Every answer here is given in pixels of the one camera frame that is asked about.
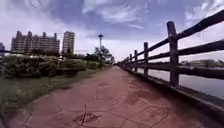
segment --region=walkway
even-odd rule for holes
[[[221,128],[185,103],[113,67],[35,100],[12,128]]]

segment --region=lamp post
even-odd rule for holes
[[[100,34],[100,35],[98,35],[98,37],[99,37],[99,39],[100,39],[100,69],[102,69],[102,66],[103,66],[103,58],[102,58],[102,54],[101,54],[101,52],[102,52],[102,38],[103,38],[103,35],[102,34]]]

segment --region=grass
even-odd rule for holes
[[[71,83],[90,77],[97,71],[86,70],[79,72],[75,77],[56,76],[21,80],[0,78],[0,116],[9,120],[17,109],[24,107],[34,99],[55,90],[68,89]]]

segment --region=tall building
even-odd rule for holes
[[[32,35],[29,31],[27,35],[17,32],[16,37],[12,38],[11,51],[13,52],[32,52],[33,50],[42,50],[45,52],[59,52],[60,40],[57,34],[50,37],[44,32],[42,36]]]
[[[74,53],[75,33],[65,32],[63,39],[63,51],[64,53]]]
[[[3,43],[0,42],[0,50],[5,50],[5,46],[3,45]],[[0,57],[4,57],[5,54],[3,52],[0,52]]]

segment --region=water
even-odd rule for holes
[[[149,75],[169,81],[169,72],[149,70]],[[224,99],[224,80],[180,75],[180,85]]]

